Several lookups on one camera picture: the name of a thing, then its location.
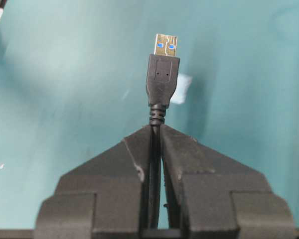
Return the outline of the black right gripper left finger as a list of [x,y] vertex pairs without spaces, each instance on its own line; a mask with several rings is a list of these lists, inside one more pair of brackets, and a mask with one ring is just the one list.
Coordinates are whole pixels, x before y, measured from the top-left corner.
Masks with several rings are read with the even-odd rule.
[[64,174],[36,220],[38,239],[138,239],[147,223],[151,127]]

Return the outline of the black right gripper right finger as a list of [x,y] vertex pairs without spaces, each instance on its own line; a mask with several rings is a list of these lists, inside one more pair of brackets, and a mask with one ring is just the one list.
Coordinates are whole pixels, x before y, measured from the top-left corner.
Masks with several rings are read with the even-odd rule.
[[188,239],[292,239],[293,216],[261,172],[160,128],[168,222]]

